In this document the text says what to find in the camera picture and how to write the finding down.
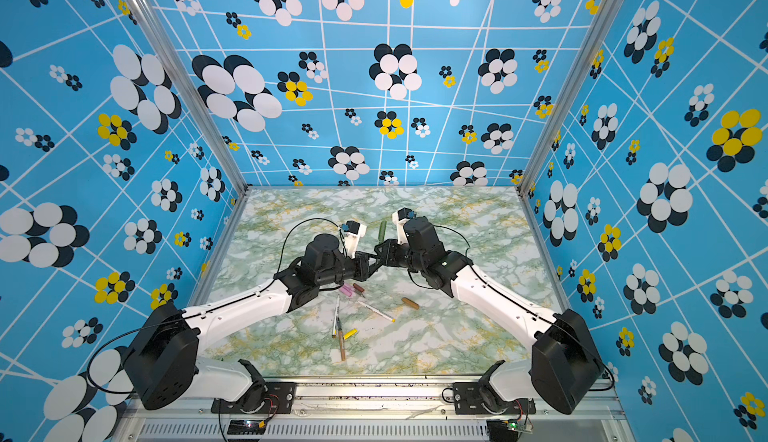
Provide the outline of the tan brown pen cap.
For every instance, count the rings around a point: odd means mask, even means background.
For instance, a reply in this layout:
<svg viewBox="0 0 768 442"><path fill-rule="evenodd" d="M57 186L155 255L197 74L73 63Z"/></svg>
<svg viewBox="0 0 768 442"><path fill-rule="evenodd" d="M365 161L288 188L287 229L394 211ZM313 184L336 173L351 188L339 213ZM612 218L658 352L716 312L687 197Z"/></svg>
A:
<svg viewBox="0 0 768 442"><path fill-rule="evenodd" d="M408 306L408 307L410 307L410 308L412 308L412 309L414 309L414 310L419 310L419 309L420 309L420 305L419 305L418 303L416 303L415 301L413 301L413 300L411 300L411 299L409 299L409 298L407 298L407 297L403 297L403 298L401 299L401 301L402 301L402 302L403 302L403 303L404 303L406 306Z"/></svg>

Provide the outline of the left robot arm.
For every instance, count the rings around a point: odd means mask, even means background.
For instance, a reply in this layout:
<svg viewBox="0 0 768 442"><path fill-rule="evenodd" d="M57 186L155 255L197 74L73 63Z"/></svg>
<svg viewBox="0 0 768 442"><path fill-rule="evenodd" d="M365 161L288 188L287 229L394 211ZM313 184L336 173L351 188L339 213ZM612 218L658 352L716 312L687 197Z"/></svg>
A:
<svg viewBox="0 0 768 442"><path fill-rule="evenodd" d="M218 302L154 310L132 331L130 345L119 351L119 383L108 386L88 377L110 396L136 395L147 410L182 398L212 398L245 413L261 409L267 384L258 369L242 359L226 363L202 356L213 344L265 319L307 305L323 291L340 289L350 280L365 281L391 262L397 244L386 241L371 253L357 250L354 235L338 239L316 236L302 256L253 289Z"/></svg>

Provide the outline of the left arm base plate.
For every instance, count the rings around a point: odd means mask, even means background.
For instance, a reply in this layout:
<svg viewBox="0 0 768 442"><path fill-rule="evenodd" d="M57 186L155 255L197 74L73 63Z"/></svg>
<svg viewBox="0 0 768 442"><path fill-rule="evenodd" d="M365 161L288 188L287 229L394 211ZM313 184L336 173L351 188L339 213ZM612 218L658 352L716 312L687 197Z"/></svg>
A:
<svg viewBox="0 0 768 442"><path fill-rule="evenodd" d="M296 398L298 384L294 382L266 382L257 389L250 389L235 402L215 399L211 406L214 414L289 414Z"/></svg>

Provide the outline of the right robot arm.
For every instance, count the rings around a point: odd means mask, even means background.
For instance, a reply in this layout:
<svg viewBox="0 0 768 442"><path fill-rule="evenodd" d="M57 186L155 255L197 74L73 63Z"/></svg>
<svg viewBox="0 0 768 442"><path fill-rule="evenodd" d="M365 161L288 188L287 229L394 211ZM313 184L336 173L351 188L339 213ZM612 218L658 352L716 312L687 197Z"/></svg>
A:
<svg viewBox="0 0 768 442"><path fill-rule="evenodd" d="M419 274L429 288L505 329L530 355L526 372L500 360L480 377L486 410L501 413L518 399L537 397L562 414L572 414L607 372L584 319L571 309L557 313L542 307L496 282L468 256L446 249L427 218L403 209L392 221L397 237L375 248L383 266Z"/></svg>

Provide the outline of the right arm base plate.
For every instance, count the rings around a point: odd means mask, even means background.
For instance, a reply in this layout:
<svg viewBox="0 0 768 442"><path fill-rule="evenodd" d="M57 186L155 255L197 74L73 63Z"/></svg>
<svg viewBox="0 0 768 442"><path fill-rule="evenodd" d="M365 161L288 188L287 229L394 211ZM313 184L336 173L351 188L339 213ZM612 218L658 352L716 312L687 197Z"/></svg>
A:
<svg viewBox="0 0 768 442"><path fill-rule="evenodd" d="M504 411L492 410L482 399L480 386L477 382L455 382L451 386L453 406L457 415L505 415L525 417L535 415L537 408L533 399L516 399L514 402L503 402Z"/></svg>

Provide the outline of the brown fountain pen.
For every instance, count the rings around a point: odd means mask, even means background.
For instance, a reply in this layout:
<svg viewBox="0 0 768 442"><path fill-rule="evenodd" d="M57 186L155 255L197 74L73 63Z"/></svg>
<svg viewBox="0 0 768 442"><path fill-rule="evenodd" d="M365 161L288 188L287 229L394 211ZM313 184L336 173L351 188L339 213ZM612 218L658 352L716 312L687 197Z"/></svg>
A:
<svg viewBox="0 0 768 442"><path fill-rule="evenodd" d="M336 316L335 318L335 328L336 328L336 338L339 343L339 350L340 350L340 358L341 361L346 361L346 351L345 351L345 345L344 345L344 332L342 329L342 324L339 316Z"/></svg>

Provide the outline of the dark green fountain pen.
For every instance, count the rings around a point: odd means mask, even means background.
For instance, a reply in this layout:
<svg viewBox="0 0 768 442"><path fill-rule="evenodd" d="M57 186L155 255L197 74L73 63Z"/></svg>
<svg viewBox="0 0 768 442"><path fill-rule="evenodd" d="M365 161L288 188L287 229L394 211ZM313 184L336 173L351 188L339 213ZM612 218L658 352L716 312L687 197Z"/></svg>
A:
<svg viewBox="0 0 768 442"><path fill-rule="evenodd" d="M378 229L378 235L377 235L377 243L382 244L386 239L386 233L387 233L387 221L383 220Z"/></svg>

